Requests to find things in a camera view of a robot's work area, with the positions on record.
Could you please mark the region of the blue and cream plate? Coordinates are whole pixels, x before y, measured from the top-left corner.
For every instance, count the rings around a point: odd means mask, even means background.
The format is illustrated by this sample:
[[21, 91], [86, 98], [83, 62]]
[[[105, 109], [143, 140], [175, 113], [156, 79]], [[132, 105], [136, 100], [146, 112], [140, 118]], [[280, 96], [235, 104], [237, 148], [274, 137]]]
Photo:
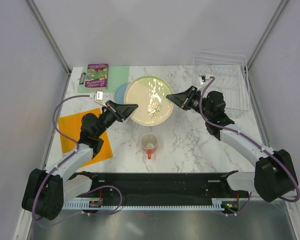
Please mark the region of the blue and cream plate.
[[121, 85], [114, 94], [114, 100], [118, 104], [124, 104], [124, 97], [128, 87], [128, 83]]

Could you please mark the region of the cream yellow plate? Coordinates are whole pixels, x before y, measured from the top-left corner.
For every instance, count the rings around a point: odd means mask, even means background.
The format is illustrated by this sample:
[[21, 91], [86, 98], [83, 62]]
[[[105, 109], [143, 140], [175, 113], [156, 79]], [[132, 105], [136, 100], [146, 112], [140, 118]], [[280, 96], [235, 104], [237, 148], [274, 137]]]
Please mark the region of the cream yellow plate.
[[137, 124], [152, 127], [166, 121], [174, 105], [167, 99], [173, 93], [170, 85], [159, 77], [147, 75], [130, 82], [124, 94], [124, 103], [137, 104], [130, 118]]

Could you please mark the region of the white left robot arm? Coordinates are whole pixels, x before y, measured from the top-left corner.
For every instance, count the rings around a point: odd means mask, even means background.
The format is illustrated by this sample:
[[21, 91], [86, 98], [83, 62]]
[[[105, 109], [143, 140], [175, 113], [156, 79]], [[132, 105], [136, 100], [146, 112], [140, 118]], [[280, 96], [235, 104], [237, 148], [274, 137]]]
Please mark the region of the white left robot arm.
[[34, 169], [28, 177], [21, 207], [32, 215], [53, 220], [65, 203], [81, 194], [96, 196], [98, 182], [75, 172], [92, 160], [102, 149], [101, 135], [115, 122], [123, 122], [136, 109], [137, 104], [118, 104], [111, 100], [102, 107], [100, 115], [87, 113], [81, 119], [79, 139], [73, 150], [46, 169]]

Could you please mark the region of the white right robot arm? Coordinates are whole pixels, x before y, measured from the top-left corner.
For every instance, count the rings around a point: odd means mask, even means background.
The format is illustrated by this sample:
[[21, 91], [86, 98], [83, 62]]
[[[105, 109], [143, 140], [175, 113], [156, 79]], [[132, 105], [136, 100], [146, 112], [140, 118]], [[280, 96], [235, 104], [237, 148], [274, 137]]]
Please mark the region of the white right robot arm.
[[257, 193], [268, 203], [276, 199], [287, 202], [300, 199], [291, 155], [284, 149], [267, 147], [241, 131], [225, 113], [226, 102], [221, 92], [210, 91], [204, 96], [202, 91], [191, 86], [166, 98], [182, 110], [199, 113], [210, 135], [235, 149], [254, 167], [254, 172], [232, 171], [225, 174], [225, 181], [219, 184], [223, 196], [246, 191]]

